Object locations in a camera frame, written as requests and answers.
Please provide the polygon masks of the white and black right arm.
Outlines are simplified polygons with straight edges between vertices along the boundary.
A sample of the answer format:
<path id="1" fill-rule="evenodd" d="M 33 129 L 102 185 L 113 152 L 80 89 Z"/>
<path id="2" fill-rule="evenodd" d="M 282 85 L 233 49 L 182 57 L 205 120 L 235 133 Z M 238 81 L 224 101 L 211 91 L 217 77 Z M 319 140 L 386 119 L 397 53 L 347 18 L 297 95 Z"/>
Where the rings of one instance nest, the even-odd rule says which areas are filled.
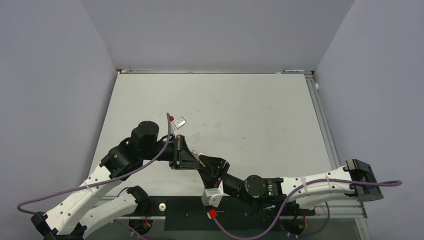
<path id="1" fill-rule="evenodd" d="M 198 158 L 206 192 L 220 191 L 258 207 L 282 205 L 289 214 L 328 201 L 372 202 L 384 197 L 371 165 L 358 159 L 348 159 L 337 169 L 313 175 L 263 178 L 253 174 L 240 179 L 228 173 L 230 164 L 223 158 L 204 154 Z"/>

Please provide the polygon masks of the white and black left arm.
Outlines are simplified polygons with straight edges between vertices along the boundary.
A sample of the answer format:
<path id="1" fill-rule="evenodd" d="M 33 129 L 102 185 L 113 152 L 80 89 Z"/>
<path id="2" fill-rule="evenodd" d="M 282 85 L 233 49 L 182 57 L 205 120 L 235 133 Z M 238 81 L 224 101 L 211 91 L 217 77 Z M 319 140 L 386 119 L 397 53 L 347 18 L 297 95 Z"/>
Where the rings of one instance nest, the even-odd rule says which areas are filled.
<path id="1" fill-rule="evenodd" d="M 144 161 L 166 161 L 174 169 L 181 163 L 199 159 L 186 148 L 182 135 L 176 134 L 186 124 L 183 117 L 169 118 L 167 134 L 158 139 L 159 126 L 153 121 L 142 121 L 100 160 L 87 179 L 68 197 L 46 212 L 35 212 L 31 223 L 45 240 L 84 240 L 90 234 L 117 218 L 135 213 L 143 215 L 150 207 L 150 196 L 140 186 L 125 192 L 100 206 L 95 206 L 108 192 L 122 184 L 131 175 L 146 167 Z"/>

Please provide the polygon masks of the large metal keyring organizer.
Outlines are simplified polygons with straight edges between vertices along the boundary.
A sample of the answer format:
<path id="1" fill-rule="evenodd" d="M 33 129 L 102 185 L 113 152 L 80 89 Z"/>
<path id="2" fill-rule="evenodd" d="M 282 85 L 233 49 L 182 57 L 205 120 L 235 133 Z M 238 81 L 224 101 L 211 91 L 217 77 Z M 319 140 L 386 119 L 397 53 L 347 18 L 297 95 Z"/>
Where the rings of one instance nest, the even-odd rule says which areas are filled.
<path id="1" fill-rule="evenodd" d="M 203 161 L 201 161 L 200 160 L 200 154 L 197 152 L 197 151 L 195 151 L 195 150 L 192 150 L 191 151 L 191 155 L 194 157 L 194 159 L 202 166 L 202 167 L 206 167 L 206 165 L 204 164 L 204 162 Z"/>

